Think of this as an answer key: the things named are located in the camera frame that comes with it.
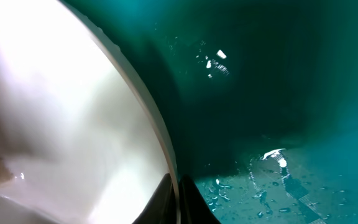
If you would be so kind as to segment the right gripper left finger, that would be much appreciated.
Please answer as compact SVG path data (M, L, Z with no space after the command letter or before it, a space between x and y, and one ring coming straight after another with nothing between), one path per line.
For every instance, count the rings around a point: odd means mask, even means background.
M165 174L133 224L176 224L177 208L170 174Z

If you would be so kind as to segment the white plate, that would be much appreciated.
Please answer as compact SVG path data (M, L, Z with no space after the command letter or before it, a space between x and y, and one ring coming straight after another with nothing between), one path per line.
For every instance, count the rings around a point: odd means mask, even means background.
M0 1L0 223L133 223L175 153L139 74L65 1Z

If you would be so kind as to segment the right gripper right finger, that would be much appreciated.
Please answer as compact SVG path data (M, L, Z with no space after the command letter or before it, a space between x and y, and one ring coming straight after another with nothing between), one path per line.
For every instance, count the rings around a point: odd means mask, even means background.
M179 191L181 224L221 224L188 175L181 178Z

